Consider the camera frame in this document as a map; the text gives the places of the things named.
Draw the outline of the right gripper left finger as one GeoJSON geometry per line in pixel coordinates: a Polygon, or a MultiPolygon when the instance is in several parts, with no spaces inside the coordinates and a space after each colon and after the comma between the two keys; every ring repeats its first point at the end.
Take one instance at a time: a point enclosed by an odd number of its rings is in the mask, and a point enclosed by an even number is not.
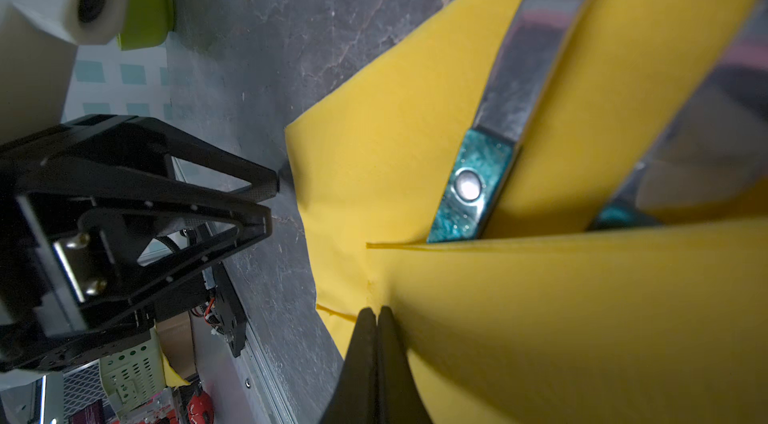
{"type": "Polygon", "coordinates": [[[377,318],[371,308],[357,318],[341,374],[320,423],[377,422],[377,318]]]}

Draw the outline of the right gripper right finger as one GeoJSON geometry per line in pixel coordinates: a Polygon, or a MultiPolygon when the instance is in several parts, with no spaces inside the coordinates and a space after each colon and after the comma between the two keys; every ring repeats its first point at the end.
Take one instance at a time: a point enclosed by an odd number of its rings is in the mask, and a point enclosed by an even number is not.
{"type": "Polygon", "coordinates": [[[381,308],[376,332],[376,422],[432,423],[414,381],[390,307],[381,308]]]}

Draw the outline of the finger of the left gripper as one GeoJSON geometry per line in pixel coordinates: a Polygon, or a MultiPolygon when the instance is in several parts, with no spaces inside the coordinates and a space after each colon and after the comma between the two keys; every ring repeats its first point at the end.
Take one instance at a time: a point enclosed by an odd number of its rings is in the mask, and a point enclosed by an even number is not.
{"type": "Polygon", "coordinates": [[[74,157],[135,169],[250,202],[275,197],[276,171],[216,147],[160,119],[90,114],[1,145],[1,162],[74,157]]]}

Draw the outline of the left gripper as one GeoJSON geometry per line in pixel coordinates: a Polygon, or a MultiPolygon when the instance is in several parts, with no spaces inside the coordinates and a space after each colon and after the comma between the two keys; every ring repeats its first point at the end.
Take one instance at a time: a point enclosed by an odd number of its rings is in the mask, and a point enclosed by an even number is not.
{"type": "Polygon", "coordinates": [[[48,372],[148,337],[146,307],[272,234],[271,210],[248,201],[127,201],[79,157],[32,159],[30,142],[1,148],[1,370],[48,372]],[[224,226],[147,265],[167,225],[224,226]]]}

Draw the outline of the yellow paper napkin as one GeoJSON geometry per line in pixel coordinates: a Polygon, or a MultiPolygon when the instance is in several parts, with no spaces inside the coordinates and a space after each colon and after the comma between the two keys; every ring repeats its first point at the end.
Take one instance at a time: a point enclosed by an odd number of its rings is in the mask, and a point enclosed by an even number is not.
{"type": "Polygon", "coordinates": [[[484,237],[426,243],[521,0],[454,0],[286,129],[316,309],[390,307],[437,423],[763,423],[767,185],[588,232],[756,0],[593,0],[484,237]]]}

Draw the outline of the fork with teal handle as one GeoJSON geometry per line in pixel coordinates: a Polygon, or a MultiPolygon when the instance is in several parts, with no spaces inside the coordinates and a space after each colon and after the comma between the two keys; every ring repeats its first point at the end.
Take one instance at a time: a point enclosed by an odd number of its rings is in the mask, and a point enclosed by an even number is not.
{"type": "Polygon", "coordinates": [[[663,224],[674,211],[734,200],[767,173],[767,0],[590,222],[663,224]]]}

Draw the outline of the spoon with teal handle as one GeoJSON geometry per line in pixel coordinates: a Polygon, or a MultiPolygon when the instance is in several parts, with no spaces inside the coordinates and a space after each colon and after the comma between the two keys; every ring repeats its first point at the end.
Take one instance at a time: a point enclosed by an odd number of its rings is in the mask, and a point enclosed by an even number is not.
{"type": "Polygon", "coordinates": [[[521,0],[499,46],[432,222],[430,244],[476,240],[590,0],[521,0]]]}

